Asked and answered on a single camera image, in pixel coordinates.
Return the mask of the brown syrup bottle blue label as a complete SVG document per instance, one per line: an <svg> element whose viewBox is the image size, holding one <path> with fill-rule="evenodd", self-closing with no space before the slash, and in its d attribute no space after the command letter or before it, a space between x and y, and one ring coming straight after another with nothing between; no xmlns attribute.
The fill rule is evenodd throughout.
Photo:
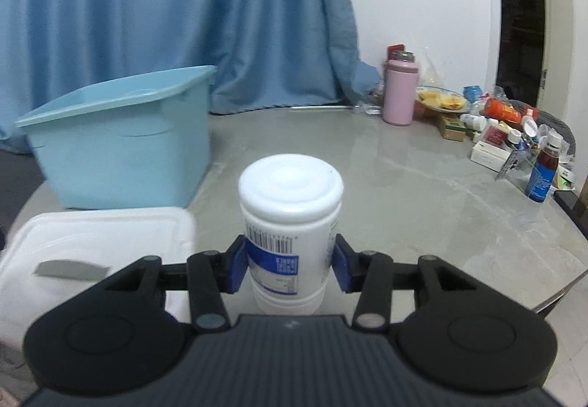
<svg viewBox="0 0 588 407"><path fill-rule="evenodd" d="M550 129L545 145L539 151L525 187L525 195L535 202L543 202L551 187L559 164L559 153L563 137Z"/></svg>

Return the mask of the white plastic bin lid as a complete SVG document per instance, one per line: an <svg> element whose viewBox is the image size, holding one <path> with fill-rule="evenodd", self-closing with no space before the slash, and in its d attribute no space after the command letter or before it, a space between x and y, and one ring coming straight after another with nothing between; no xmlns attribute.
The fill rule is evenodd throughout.
<svg viewBox="0 0 588 407"><path fill-rule="evenodd" d="M20 350L38 317L144 256L182 263L196 252L196 221L182 208L45 213L1 255L1 342Z"/></svg>

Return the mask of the light blue plastic bin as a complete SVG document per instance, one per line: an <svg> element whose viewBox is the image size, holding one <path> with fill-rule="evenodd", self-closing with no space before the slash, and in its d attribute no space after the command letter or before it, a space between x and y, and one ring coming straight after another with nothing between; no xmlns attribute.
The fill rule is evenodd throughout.
<svg viewBox="0 0 588 407"><path fill-rule="evenodd" d="M213 66L90 84L18 119L61 205L185 207L210 162Z"/></svg>

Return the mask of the green brown small box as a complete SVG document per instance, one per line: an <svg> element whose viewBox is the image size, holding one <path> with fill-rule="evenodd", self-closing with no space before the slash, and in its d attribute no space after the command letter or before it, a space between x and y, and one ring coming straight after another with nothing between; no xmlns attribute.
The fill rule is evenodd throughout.
<svg viewBox="0 0 588 407"><path fill-rule="evenodd" d="M438 130L444 139L458 143L465 140L466 128L458 115L438 114Z"/></svg>

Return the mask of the plate of yellow snacks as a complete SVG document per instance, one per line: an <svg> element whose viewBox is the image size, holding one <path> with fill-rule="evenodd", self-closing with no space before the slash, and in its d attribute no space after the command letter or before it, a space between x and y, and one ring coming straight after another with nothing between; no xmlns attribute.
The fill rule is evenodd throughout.
<svg viewBox="0 0 588 407"><path fill-rule="evenodd" d="M472 104L463 95L435 86L418 86L417 101L444 114L465 114L472 108Z"/></svg>

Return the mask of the orange tube bottle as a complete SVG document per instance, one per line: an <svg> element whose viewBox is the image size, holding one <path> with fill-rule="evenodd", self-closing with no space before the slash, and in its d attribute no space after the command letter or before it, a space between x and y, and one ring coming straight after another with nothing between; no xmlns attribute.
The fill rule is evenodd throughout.
<svg viewBox="0 0 588 407"><path fill-rule="evenodd" d="M489 98L483 109L485 116L491 119L502 120L507 123L521 124L522 115L514 107L497 98Z"/></svg>

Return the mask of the blue curtain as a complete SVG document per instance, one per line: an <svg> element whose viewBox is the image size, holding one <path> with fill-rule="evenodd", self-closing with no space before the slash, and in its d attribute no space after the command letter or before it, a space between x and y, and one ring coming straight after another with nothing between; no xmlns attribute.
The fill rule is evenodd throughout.
<svg viewBox="0 0 588 407"><path fill-rule="evenodd" d="M1 0L1 146L25 153L17 119L75 89L213 65L220 115L365 100L352 0Z"/></svg>

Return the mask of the pink thermos bottle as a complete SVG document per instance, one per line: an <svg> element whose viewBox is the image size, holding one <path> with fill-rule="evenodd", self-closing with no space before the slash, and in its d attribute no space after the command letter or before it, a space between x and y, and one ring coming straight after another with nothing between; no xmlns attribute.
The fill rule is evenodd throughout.
<svg viewBox="0 0 588 407"><path fill-rule="evenodd" d="M389 125L409 126L413 121L419 66L412 52L396 50L386 62L383 120Z"/></svg>

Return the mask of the white pill bottle blue label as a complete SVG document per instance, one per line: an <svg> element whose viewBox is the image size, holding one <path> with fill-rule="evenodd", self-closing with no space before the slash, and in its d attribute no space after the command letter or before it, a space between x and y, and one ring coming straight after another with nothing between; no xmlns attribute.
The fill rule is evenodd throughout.
<svg viewBox="0 0 588 407"><path fill-rule="evenodd" d="M296 153L250 164L238 180L256 303L275 316L309 316L323 302L344 182L331 164Z"/></svg>

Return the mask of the white medicine box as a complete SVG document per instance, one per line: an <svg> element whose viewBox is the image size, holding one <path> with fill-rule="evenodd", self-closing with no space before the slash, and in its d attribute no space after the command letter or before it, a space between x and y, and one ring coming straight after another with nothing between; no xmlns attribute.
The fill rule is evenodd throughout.
<svg viewBox="0 0 588 407"><path fill-rule="evenodd" d="M491 143L479 141L472 147L472 153L469 159L480 166L499 173L509 156L509 150L504 150Z"/></svg>

